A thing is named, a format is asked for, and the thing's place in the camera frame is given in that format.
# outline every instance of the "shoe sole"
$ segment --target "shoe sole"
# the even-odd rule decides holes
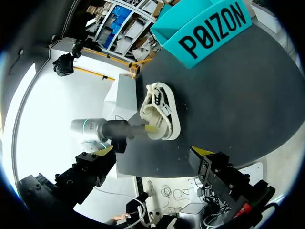
[[[158,87],[162,87],[165,90],[167,100],[168,100],[168,103],[169,103],[169,107],[172,111],[172,113],[171,113],[172,129],[173,129],[172,130],[172,135],[165,140],[173,141],[173,140],[175,140],[179,137],[180,131],[181,131],[180,121],[179,121],[179,117],[178,117],[178,114],[177,114],[175,97],[174,97],[173,92],[170,89],[170,87],[167,86],[166,84],[159,82]]]

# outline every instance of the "box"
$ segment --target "box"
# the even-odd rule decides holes
[[[133,24],[129,27],[125,36],[134,39],[141,33],[143,28],[144,26],[141,23],[139,23],[138,21],[134,21]]]
[[[124,37],[123,39],[117,41],[117,47],[114,51],[123,54],[129,50],[131,44],[132,40],[128,37]]]
[[[102,117],[115,120],[118,115],[128,121],[137,112],[135,80],[120,74],[104,99]]]
[[[155,11],[153,12],[152,16],[157,18],[159,16],[163,6],[164,6],[163,3],[158,2],[157,7],[156,7]]]
[[[178,2],[180,2],[181,0],[163,0],[163,2],[167,5],[171,5],[174,6],[176,5]]]
[[[242,0],[181,0],[151,31],[163,48],[192,68],[251,25]]]
[[[264,24],[275,33],[279,33],[281,31],[281,24],[272,12],[265,7],[255,4],[254,2],[251,3],[251,8],[254,10],[260,23]]]
[[[149,14],[152,14],[156,10],[156,8],[157,8],[157,3],[155,3],[154,1],[149,1],[144,5],[142,10],[148,12]]]

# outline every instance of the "white floor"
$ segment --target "white floor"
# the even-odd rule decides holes
[[[276,189],[276,193],[273,196],[273,199],[285,195],[291,185],[294,183],[296,175],[298,173],[300,163],[304,157],[304,148],[305,148],[305,123],[300,127],[296,134],[288,140],[284,145],[276,149],[275,151],[269,153],[268,155],[260,158],[258,162],[262,162],[263,171],[264,171],[264,180],[273,186]],[[175,191],[175,196],[179,197],[181,200],[176,200],[174,198],[168,199],[167,197],[162,196],[161,190],[164,185],[168,185],[172,192],[175,189],[183,190],[189,189],[192,187],[189,179],[192,177],[183,177],[183,178],[149,178],[143,177],[143,186],[144,190],[147,187],[147,181],[151,180],[154,186],[154,189],[157,193],[155,197],[148,198],[146,200],[148,211],[157,211],[164,213],[164,211],[170,207],[185,207],[190,203],[188,200],[189,195],[183,194],[181,196],[180,191]]]

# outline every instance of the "shelving unit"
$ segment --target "shelving unit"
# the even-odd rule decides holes
[[[108,28],[109,26],[107,25],[107,27],[105,27],[105,24],[108,24],[108,22],[109,22],[108,20],[111,18],[110,16],[113,14],[113,10],[115,9],[116,6],[123,7],[123,8],[130,10],[131,13],[125,18],[123,23],[120,25],[120,28],[118,29],[118,31],[115,34],[114,34],[114,32],[112,33],[112,36],[113,36],[113,34],[114,34],[114,36],[113,36],[111,42],[104,45],[104,48],[102,49],[102,51],[107,52],[110,55],[120,57],[123,60],[129,61],[129,62],[134,62],[134,60],[132,58],[128,58],[126,55],[128,53],[132,54],[132,52],[130,51],[132,46],[141,37],[141,35],[144,35],[144,31],[147,30],[147,28],[152,23],[156,22],[156,19],[152,15],[150,15],[147,12],[142,10],[142,7],[144,7],[148,2],[150,2],[152,0],[142,0],[137,6],[133,6],[127,2],[124,2],[123,0],[101,0],[101,1],[111,3],[112,5],[109,8],[109,11],[105,15],[105,17],[103,18],[101,24],[99,25],[99,28],[98,28],[96,34],[94,35],[94,37],[91,36],[91,38],[93,38],[93,41],[97,41],[97,42],[101,41],[99,36],[102,33],[103,29],[105,29],[105,28],[109,29]],[[131,44],[129,45],[129,47],[126,51],[124,51],[125,49],[123,49],[123,52],[124,52],[123,54],[116,53],[115,51],[118,48],[117,47],[118,45],[116,44],[116,42],[119,38],[119,35],[120,34],[123,35],[125,37],[125,39],[129,38],[128,36],[125,36],[124,32],[127,30],[126,27],[128,28],[128,26],[130,25],[130,21],[132,18],[134,18],[134,21],[135,20],[142,21],[141,23],[143,25],[143,28],[141,29],[140,33],[136,37],[134,37],[134,38],[130,37],[130,39],[132,40]]]
[[[115,4],[113,4],[113,5],[111,6],[111,8],[109,9],[109,11],[108,11],[108,13],[106,14],[105,18],[103,19],[103,21],[102,21],[102,23],[101,23],[99,29],[97,30],[96,35],[94,36],[94,39],[93,39],[94,41],[96,41],[97,38],[99,37],[99,34],[100,34],[100,32],[102,31],[103,25],[105,24],[106,20],[108,19],[108,17],[109,17],[110,14],[112,13],[114,7],[115,7]]]
[[[131,12],[129,14],[129,16],[125,19],[125,21],[123,22],[123,24],[121,25],[120,29],[117,31],[117,33],[115,34],[115,36],[113,37],[109,47],[107,48],[107,50],[110,50],[110,48],[112,47],[114,41],[117,39],[118,35],[120,34],[122,28],[124,27],[124,25],[127,23],[127,21],[132,17],[133,13]]]
[[[139,38],[139,36],[143,33],[143,31],[150,25],[150,22],[148,21],[145,25],[144,28],[142,29],[141,33],[138,34],[138,36],[136,36],[133,40],[131,45],[129,46],[128,50],[123,54],[124,56],[127,54],[127,52],[129,51],[129,49],[132,47],[132,45],[135,43],[135,41]]]

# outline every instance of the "dark gray platform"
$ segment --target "dark gray platform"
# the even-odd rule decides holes
[[[136,79],[138,108],[146,85],[169,85],[181,134],[174,141],[132,140],[117,155],[121,173],[143,177],[196,175],[188,164],[191,145],[230,156],[234,166],[275,150],[305,120],[305,82],[285,50],[253,25],[186,69],[162,50]],[[136,114],[132,125],[145,123]]]

